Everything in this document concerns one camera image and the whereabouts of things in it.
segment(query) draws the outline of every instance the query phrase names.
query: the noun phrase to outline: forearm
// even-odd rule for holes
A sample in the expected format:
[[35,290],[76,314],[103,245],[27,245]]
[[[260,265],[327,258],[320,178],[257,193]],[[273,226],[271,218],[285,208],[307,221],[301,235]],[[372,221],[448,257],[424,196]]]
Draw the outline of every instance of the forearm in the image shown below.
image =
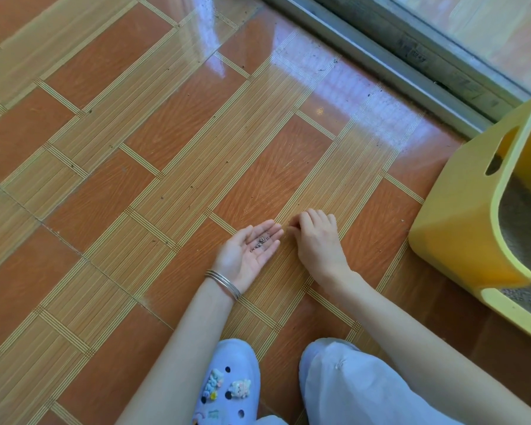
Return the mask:
[[205,279],[118,425],[191,423],[205,372],[234,300]]
[[357,273],[325,283],[431,405],[464,423],[531,423],[531,409]]

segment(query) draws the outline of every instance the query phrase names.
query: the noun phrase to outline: person's left arm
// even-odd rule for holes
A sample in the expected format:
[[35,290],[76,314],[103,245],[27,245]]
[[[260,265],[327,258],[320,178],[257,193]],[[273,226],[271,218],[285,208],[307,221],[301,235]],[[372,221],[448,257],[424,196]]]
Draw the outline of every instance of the person's left arm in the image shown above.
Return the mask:
[[[282,235],[281,225],[272,220],[246,227],[222,246],[212,269],[244,293]],[[168,424],[170,418],[173,423],[191,423],[204,374],[233,305],[225,288],[210,278],[203,281],[117,425]]]

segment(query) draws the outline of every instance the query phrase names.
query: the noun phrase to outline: open palm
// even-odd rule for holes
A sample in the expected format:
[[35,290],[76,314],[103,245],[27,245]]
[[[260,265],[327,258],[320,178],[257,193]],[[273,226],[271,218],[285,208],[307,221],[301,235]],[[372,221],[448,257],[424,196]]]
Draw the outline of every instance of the open palm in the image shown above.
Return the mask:
[[282,235],[281,225],[272,219],[241,229],[223,244],[212,269],[244,293],[279,247]]

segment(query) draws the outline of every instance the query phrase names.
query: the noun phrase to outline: person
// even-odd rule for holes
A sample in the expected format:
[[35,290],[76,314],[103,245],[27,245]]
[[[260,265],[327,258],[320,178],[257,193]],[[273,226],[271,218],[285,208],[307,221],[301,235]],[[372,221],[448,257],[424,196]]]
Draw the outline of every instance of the person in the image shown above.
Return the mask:
[[[334,215],[308,209],[288,230],[311,276],[397,368],[342,340],[313,342],[298,370],[311,425],[531,424],[531,408],[350,269]],[[285,424],[276,416],[256,421],[260,373],[251,347],[236,339],[219,342],[236,289],[250,287],[282,235],[281,225],[269,220],[222,246],[212,270],[234,287],[207,272],[118,425]]]

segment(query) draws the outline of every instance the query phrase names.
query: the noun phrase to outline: person's right arm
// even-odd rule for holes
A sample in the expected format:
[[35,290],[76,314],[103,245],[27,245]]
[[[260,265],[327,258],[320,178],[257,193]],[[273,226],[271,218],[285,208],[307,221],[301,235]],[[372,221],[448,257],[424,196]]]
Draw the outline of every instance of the person's right arm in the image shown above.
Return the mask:
[[311,276],[380,344],[421,397],[466,424],[531,424],[531,408],[351,271],[336,219],[309,209],[289,231]]

